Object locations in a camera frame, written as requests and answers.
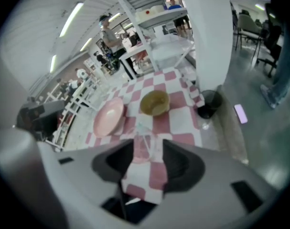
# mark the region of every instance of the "pink bowl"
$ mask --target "pink bowl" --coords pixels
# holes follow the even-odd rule
[[[94,121],[94,134],[98,137],[110,135],[118,126],[124,112],[121,98],[107,102],[97,113]]]

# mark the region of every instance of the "checkered tablecloth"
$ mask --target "checkered tablecloth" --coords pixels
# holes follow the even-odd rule
[[[170,110],[157,117],[145,115],[140,111],[140,101],[153,90],[165,91],[170,97]],[[204,98],[175,68],[147,74],[111,89],[100,107],[115,97],[122,98],[125,105],[125,112],[116,132],[103,138],[95,137],[93,132],[90,132],[86,144],[95,147],[133,138],[130,130],[138,123],[151,130],[157,136],[154,155],[150,161],[130,164],[122,180],[122,188],[127,194],[159,204],[162,200],[163,185],[167,182],[167,171],[162,159],[162,140],[202,146],[194,109],[204,105]]]

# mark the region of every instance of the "smartphone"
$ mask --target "smartphone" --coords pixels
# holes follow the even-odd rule
[[[248,122],[248,118],[245,114],[244,109],[242,108],[241,104],[236,104],[234,105],[234,109],[236,111],[236,114],[239,118],[239,121],[241,124],[247,123]]]

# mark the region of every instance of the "black pants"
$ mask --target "black pants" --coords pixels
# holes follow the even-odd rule
[[[114,56],[119,59],[124,53],[126,52],[126,49],[122,48],[122,49],[119,49],[115,54]],[[130,65],[132,71],[134,72],[135,75],[137,75],[137,73],[135,72],[134,68],[133,68],[133,63],[132,63],[132,60],[130,58],[127,58],[126,59],[128,64]],[[130,77],[131,80],[133,80],[133,77],[132,75],[130,74],[129,70],[126,68],[126,66],[124,65],[124,63],[120,60],[120,63],[124,66],[125,68],[125,71],[126,73],[128,74],[128,76]]]

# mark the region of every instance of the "shoe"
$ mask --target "shoe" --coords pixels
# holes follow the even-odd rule
[[[266,102],[268,103],[268,105],[270,106],[271,109],[275,109],[275,107],[277,106],[276,104],[273,104],[269,97],[268,97],[268,88],[265,86],[265,85],[261,85],[260,86],[260,91],[261,91],[261,94],[263,95],[264,99],[266,100]]]

